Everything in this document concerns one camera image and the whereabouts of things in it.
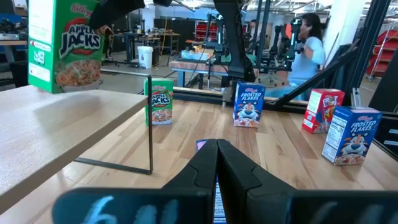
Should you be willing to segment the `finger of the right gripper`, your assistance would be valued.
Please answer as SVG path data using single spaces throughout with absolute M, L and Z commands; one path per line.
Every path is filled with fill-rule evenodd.
M 100 0 L 93 9 L 88 24 L 92 29 L 99 29 L 136 9 L 144 7 L 144 0 Z

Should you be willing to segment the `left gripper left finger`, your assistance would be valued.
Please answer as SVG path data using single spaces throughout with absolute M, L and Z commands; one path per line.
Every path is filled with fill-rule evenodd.
M 207 140 L 160 189 L 80 187 L 55 201 L 54 224 L 210 224 L 218 144 Z

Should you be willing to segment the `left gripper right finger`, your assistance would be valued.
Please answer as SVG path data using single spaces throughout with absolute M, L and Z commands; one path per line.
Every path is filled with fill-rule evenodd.
M 230 224 L 398 224 L 398 191 L 298 190 L 225 139 L 218 180 Z

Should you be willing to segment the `green Apple Jacks cereal box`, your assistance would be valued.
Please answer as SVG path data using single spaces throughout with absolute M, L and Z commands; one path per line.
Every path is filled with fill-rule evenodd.
M 98 0 L 29 0 L 28 82 L 50 93 L 95 90 L 104 29 L 89 21 Z
M 167 78 L 153 78 L 151 116 L 153 125 L 172 124 L 173 81 Z

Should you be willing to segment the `blue Frosted Flakes cereal box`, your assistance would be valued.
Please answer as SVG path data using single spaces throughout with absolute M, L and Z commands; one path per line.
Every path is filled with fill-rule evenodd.
M 322 156 L 335 166 L 363 164 L 381 118 L 369 107 L 336 107 Z
M 234 98 L 234 126 L 258 128 L 266 87 L 258 83 L 238 82 Z

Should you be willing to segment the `red Froot Loops cereal box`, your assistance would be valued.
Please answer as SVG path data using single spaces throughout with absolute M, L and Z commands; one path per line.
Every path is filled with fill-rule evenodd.
M 309 133 L 327 133 L 334 110 L 341 106 L 345 93 L 337 89 L 317 88 L 310 94 L 302 128 Z

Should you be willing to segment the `red shelf bins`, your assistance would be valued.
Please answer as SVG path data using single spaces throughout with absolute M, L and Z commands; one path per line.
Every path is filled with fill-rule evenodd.
M 207 21 L 195 21 L 195 41 L 201 42 L 207 37 L 209 40 L 216 40 L 217 39 L 217 30 L 218 26 L 216 22 L 210 23 L 209 31 L 207 31 Z

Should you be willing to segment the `cluttered wooden workbench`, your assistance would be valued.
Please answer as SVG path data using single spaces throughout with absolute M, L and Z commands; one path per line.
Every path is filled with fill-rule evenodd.
M 114 37 L 116 42 L 120 41 L 120 45 L 123 46 L 122 52 L 126 54 L 126 58 L 119 61 L 119 63 L 132 66 L 139 65 L 138 47 L 153 47 L 159 55 L 176 55 L 180 50 L 180 34 L 176 33 L 163 32 L 140 34 L 135 32 L 124 32 L 118 33 Z

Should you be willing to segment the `white plastic bucket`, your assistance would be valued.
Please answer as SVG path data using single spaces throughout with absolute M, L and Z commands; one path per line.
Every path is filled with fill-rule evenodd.
M 145 69 L 152 68 L 153 48 L 149 46 L 138 46 L 139 66 Z

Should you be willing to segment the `pale blue plastic bin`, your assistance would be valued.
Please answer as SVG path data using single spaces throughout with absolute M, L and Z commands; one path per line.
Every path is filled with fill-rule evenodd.
M 181 58 L 188 60 L 201 60 L 206 61 L 214 54 L 213 49 L 199 49 L 197 51 L 183 50 L 181 51 Z

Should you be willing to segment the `background wooden table blue legs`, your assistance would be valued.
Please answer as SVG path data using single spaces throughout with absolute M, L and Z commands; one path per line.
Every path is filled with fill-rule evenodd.
M 232 82 L 231 75 L 227 65 L 211 65 L 209 62 L 192 62 L 183 60 L 173 60 L 169 67 L 177 72 L 177 87 L 191 88 L 198 82 L 199 89 L 203 89 L 203 82 L 210 78 L 220 78 L 221 88 L 229 87 Z

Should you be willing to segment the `person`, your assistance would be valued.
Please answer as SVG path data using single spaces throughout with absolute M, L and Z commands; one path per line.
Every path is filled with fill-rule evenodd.
M 259 40 L 260 39 L 260 35 L 261 35 L 262 24 L 258 23 L 256 19 L 253 19 L 253 20 L 250 21 L 249 25 L 250 25 L 250 28 L 251 28 L 250 29 L 250 35 L 251 35 L 250 40 L 253 40 L 255 34 L 257 34 L 256 40 Z
M 299 46 L 300 53 L 295 54 L 292 71 L 287 76 L 288 85 L 266 90 L 265 96 L 279 98 L 284 96 L 306 81 L 314 77 L 321 65 L 325 63 L 325 50 L 322 41 L 322 24 L 317 14 L 306 13 L 301 16 L 302 25 L 298 33 L 298 40 L 303 42 Z

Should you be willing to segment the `red storage rack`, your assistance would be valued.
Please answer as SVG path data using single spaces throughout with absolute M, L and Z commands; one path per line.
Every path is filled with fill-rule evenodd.
M 398 29 L 387 30 L 379 35 L 366 69 L 366 74 L 370 80 L 374 77 L 384 76 L 397 49 Z

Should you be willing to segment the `wooden shelf black metal frame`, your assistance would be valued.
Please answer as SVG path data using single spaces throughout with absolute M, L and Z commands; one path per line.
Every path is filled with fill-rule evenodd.
M 0 92 L 0 216 L 32 193 L 55 198 L 73 187 L 60 171 L 72 162 L 151 175 L 138 168 L 82 158 L 89 148 L 149 105 L 150 96 L 107 90 L 51 94 L 29 85 Z

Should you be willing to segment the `black aluminium rig frame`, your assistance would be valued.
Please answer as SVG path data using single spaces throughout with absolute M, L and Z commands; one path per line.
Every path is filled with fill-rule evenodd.
M 354 92 L 354 89 L 359 88 L 363 79 L 366 65 L 376 44 L 377 35 L 390 3 L 391 0 L 373 0 L 365 20 L 364 30 L 356 44 L 353 44 L 325 71 L 299 86 L 297 90 L 280 99 L 266 100 L 263 108 L 271 111 L 303 113 L 304 104 L 291 102 L 293 98 L 310 87 L 314 87 L 332 75 L 335 70 L 347 64 L 351 65 L 351 70 L 343 88 L 345 92 L 343 105 L 359 106 L 358 100 L 360 97 L 358 93 Z M 398 50 L 395 51 L 392 64 L 387 69 L 387 81 L 380 82 L 369 106 L 383 112 L 374 143 L 387 155 L 398 161 L 398 74 L 392 73 L 395 68 L 398 68 Z

